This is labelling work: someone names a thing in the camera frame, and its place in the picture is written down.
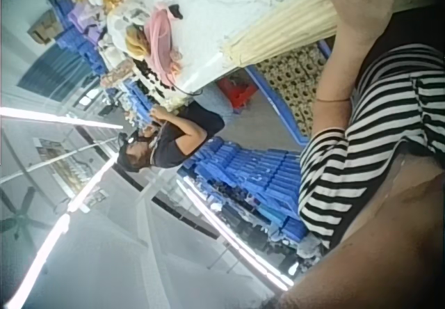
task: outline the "black t-shirt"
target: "black t-shirt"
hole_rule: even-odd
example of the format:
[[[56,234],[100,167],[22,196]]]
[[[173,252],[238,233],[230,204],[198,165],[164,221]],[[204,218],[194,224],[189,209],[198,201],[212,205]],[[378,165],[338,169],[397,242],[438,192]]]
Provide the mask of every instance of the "black t-shirt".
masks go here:
[[[206,140],[197,146],[192,153],[184,155],[176,144],[176,139],[183,136],[184,132],[174,124],[167,122],[161,128],[159,139],[153,151],[153,166],[157,166],[159,168],[173,168],[182,164],[182,162],[191,157],[202,144],[212,138],[225,126],[224,121],[218,114],[207,111],[197,102],[192,102],[190,105],[183,108],[177,116],[193,121],[204,129],[207,132]]]

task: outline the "striped shirt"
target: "striped shirt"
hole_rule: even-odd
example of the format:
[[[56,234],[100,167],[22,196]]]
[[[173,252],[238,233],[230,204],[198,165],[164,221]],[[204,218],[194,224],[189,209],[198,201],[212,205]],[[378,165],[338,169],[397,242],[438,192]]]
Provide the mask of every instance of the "striped shirt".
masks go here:
[[[445,168],[444,56],[408,45],[364,73],[347,129],[317,133],[301,155],[298,213],[334,248],[384,182],[399,146]]]

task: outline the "woman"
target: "woman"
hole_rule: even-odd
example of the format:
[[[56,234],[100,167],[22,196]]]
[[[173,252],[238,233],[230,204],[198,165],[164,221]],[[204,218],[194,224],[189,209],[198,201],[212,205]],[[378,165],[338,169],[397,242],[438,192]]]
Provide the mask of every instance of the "woman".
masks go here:
[[[383,54],[359,78],[352,111],[394,0],[331,1],[337,36],[298,207],[331,251],[269,308],[418,308],[444,277],[444,55],[421,44]],[[420,308],[445,308],[433,303]]]
[[[160,106],[154,106],[150,115],[159,125],[149,125],[142,134],[135,132],[131,138],[121,135],[118,163],[126,171],[181,165],[205,141],[224,128],[232,119],[233,108],[217,85],[212,83],[205,86],[202,94],[195,96],[177,115]]]

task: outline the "pink fabric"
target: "pink fabric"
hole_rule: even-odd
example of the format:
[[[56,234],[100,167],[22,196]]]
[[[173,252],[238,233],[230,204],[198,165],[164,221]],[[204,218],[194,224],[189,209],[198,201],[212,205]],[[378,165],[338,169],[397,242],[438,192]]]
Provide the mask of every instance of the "pink fabric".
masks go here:
[[[172,67],[172,15],[167,8],[156,8],[152,13],[144,31],[149,40],[151,54],[146,58],[149,67],[158,74],[159,79],[167,86],[174,86],[175,76]]]

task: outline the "yellow cloth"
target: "yellow cloth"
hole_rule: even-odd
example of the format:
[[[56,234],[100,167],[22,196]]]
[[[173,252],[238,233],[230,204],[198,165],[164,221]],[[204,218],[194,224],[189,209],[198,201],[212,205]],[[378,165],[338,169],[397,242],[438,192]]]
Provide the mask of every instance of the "yellow cloth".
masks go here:
[[[127,27],[125,44],[127,49],[136,56],[145,57],[151,54],[150,45],[145,38],[145,34],[133,25]]]

